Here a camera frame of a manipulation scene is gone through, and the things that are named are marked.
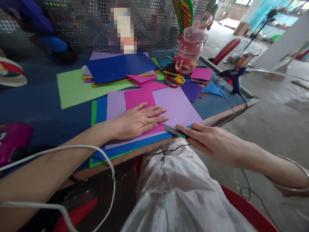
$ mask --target masking tape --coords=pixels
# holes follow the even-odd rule
[[[14,77],[4,77],[8,72],[18,73],[18,76]],[[10,86],[10,87],[19,87],[27,84],[28,80],[25,77],[23,68],[7,58],[0,57],[0,84]]]

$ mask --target hot glue gun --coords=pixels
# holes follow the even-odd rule
[[[217,76],[228,77],[229,78],[228,84],[231,84],[233,86],[233,91],[231,92],[231,94],[236,94],[239,93],[240,91],[239,77],[245,73],[246,73],[246,67],[240,67],[225,70],[217,74]]]

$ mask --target bottle cap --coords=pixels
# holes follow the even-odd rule
[[[183,38],[185,41],[198,43],[204,41],[205,32],[199,28],[200,22],[194,20],[191,27],[187,27],[183,30]]]

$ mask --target cardboard box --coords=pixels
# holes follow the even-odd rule
[[[240,22],[238,24],[237,28],[235,29],[233,35],[243,36],[243,34],[249,28],[249,26],[250,26],[250,24],[248,24],[248,23]]]

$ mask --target perforated metal panel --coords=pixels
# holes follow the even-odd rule
[[[58,31],[81,52],[109,51],[110,4],[134,10],[137,48],[174,47],[179,26],[172,0],[42,0],[58,22]],[[194,15],[211,11],[215,0],[193,0]],[[0,11],[0,46],[8,55],[38,56],[40,50],[10,16]]]

